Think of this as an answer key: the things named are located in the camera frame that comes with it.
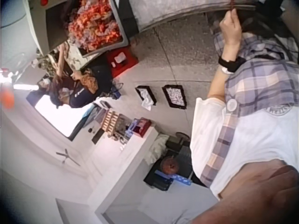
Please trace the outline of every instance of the food tray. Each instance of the food tray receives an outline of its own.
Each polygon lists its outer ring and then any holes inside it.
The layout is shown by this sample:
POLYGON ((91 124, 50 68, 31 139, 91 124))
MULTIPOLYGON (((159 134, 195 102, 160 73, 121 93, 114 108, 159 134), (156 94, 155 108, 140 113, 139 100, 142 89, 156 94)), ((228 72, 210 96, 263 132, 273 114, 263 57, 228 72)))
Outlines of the food tray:
POLYGON ((105 51, 108 51, 108 50, 113 50, 113 49, 116 49, 116 48, 126 47, 129 44, 126 33, 125 33, 125 31, 122 27, 121 20, 118 16, 118 9, 117 9, 116 3, 115 3, 114 0, 109 0, 109 3, 110 3, 110 6, 111 6, 111 9, 112 9, 113 16, 114 16, 114 18, 117 22, 117 25, 120 29, 120 34, 122 36, 122 41, 104 46, 102 48, 99 48, 99 49, 91 51, 91 52, 87 52, 86 50, 84 50, 82 48, 78 48, 81 56, 84 57, 84 58, 88 57, 90 55, 94 55, 94 54, 102 54, 102 53, 104 53, 105 51))

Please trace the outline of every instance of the white t-shirt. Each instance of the white t-shirt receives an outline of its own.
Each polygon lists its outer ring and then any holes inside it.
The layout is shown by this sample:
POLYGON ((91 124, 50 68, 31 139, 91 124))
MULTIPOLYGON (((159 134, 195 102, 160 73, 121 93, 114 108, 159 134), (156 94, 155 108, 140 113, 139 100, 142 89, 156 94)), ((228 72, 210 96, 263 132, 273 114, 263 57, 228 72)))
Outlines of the white t-shirt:
MULTIPOLYGON (((216 98, 196 100, 190 148, 197 177, 216 144, 225 111, 225 103, 216 98)), ((280 159, 299 170, 298 116, 298 107, 280 105, 240 117, 227 157, 210 187, 213 194, 218 198, 247 163, 280 159)))

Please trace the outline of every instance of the plaid shirt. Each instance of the plaid shirt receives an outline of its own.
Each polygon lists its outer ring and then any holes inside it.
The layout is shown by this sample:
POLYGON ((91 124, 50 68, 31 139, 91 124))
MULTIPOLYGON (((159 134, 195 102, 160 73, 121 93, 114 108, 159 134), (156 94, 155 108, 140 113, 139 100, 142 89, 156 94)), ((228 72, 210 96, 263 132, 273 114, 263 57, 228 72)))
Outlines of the plaid shirt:
MULTIPOLYGON (((223 36, 219 32, 219 21, 209 14, 216 50, 221 55, 224 47, 223 36)), ((242 23, 242 29, 254 23, 260 29, 268 29, 261 21, 249 17, 242 23)), ((210 158, 201 174, 200 180, 208 187, 213 183, 228 154, 235 128, 240 116, 247 116, 263 108, 281 104, 298 106, 299 103, 299 67, 296 64, 298 47, 293 38, 281 38, 277 35, 262 38, 252 33, 243 33, 239 56, 247 61, 231 75, 225 84, 226 102, 234 100, 235 109, 229 111, 228 104, 224 123, 210 158), (271 56, 273 60, 257 58, 271 56)))

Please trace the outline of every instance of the gray tiled floor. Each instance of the gray tiled floor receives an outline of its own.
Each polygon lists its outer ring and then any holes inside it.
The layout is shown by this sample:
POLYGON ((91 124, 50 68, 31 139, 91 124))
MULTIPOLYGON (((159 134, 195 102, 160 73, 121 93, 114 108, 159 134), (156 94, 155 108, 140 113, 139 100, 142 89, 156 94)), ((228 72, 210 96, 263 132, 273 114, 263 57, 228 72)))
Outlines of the gray tiled floor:
POLYGON ((217 67, 217 55, 206 19, 202 14, 171 21, 140 33, 132 42, 139 63, 117 77, 123 82, 122 97, 104 99, 129 118, 146 117, 167 134, 185 132, 191 135, 196 98, 206 98, 217 67), (187 109, 170 108, 162 91, 166 84, 184 88, 187 109), (148 85, 157 99, 151 111, 141 107, 135 91, 148 85))

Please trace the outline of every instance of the black wristwatch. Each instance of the black wristwatch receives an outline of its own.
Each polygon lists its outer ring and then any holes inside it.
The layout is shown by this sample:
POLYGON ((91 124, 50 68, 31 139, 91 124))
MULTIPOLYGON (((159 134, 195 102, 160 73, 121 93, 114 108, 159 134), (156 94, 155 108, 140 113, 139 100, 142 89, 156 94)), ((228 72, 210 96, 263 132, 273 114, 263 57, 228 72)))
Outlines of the black wristwatch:
POLYGON ((224 67, 224 68, 227 68, 227 71, 229 73, 234 73, 238 70, 238 68, 246 62, 246 59, 245 58, 242 58, 242 57, 237 57, 237 59, 232 62, 232 61, 225 61, 222 59, 222 57, 219 57, 219 60, 218 60, 218 63, 224 67))

